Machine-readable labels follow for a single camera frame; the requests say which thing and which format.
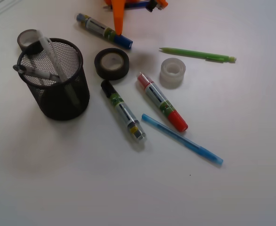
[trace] black mesh pencil cup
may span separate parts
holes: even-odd
[[[80,50],[63,39],[51,39],[60,64],[68,80],[55,82],[20,74],[42,112],[54,120],[70,120],[83,113],[89,103],[89,89],[83,70]],[[20,55],[17,65],[57,74],[39,42],[28,46]]]

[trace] red marker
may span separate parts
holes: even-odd
[[[160,109],[166,118],[176,127],[179,132],[184,132],[188,125],[171,105],[165,95],[159,90],[157,85],[150,78],[144,74],[138,76],[138,81],[144,88],[146,95],[152,100],[152,102]]]

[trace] blue pen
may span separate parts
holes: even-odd
[[[139,1],[133,3],[125,3],[124,8],[145,8],[148,5],[149,1]]]
[[[199,154],[200,156],[208,159],[209,161],[211,161],[211,162],[213,162],[217,165],[222,165],[223,160],[220,157],[218,157],[215,154],[211,153],[207,149],[195,144],[194,142],[188,140],[187,138],[181,136],[180,134],[172,131],[167,126],[164,126],[163,124],[161,124],[158,121],[152,119],[151,117],[147,116],[146,114],[142,115],[142,120],[149,123],[149,124],[151,124],[151,125],[153,125],[153,126],[155,126],[160,131],[162,131],[163,133],[169,135],[170,137],[176,139],[177,141],[182,143],[185,147],[189,148],[190,150],[192,150],[193,152]]]

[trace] tape roll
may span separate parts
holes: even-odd
[[[35,29],[23,31],[17,38],[17,43],[22,51],[37,41],[39,41],[39,38]],[[35,48],[32,48],[27,54],[37,54],[42,51],[43,47],[41,45],[36,45]]]
[[[185,64],[177,58],[168,58],[161,65],[160,77],[166,82],[181,82],[186,71]]]
[[[101,78],[114,81],[127,75],[130,69],[130,60],[122,50],[106,48],[96,55],[94,65]]]

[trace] black marker cap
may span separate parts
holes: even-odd
[[[113,93],[117,93],[114,87],[111,85],[111,83],[108,80],[104,80],[101,83],[101,88],[105,92],[107,98],[110,98],[110,96]]]

